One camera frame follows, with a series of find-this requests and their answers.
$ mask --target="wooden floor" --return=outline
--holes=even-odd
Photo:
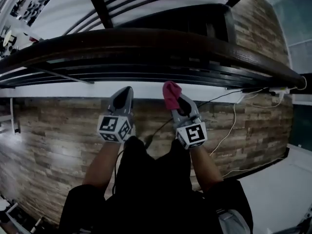
[[[288,64],[282,33],[269,5],[263,0],[242,0],[233,8],[233,16],[238,44]],[[246,104],[272,106],[278,100],[258,95],[236,106],[234,130],[213,155],[224,175],[283,156],[293,118],[291,98],[271,109]],[[106,103],[98,98],[17,99],[21,134],[12,135],[9,123],[0,128],[0,192],[17,200],[30,215],[44,215],[58,224],[68,191],[81,184],[101,148],[96,125]],[[233,124],[233,105],[209,103],[200,111],[208,129],[205,146],[210,152]],[[134,112],[136,132],[142,140],[171,117],[161,100],[136,100]],[[172,124],[168,124],[155,136],[149,154],[155,158],[164,155],[173,138]],[[193,170],[191,181],[193,188],[199,189]],[[113,182],[106,197],[111,195]]]

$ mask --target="white table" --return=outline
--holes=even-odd
[[[5,47],[6,45],[8,45],[8,43],[11,43],[12,45],[14,45],[14,43],[16,42],[16,37],[12,35],[12,30],[9,30],[3,40],[3,46]]]

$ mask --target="forearm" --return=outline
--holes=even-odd
[[[82,184],[93,185],[105,193],[113,174],[119,148],[119,143],[105,142],[89,166]]]
[[[203,146],[190,150],[196,178],[203,192],[223,181],[223,177]]]

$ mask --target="gray fabric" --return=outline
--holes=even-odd
[[[224,234],[250,234],[250,229],[243,216],[236,210],[229,210],[219,216]]]

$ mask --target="red object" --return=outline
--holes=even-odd
[[[164,95],[166,108],[169,110],[179,109],[177,99],[181,95],[182,89],[173,81],[166,81],[162,87],[162,94]]]

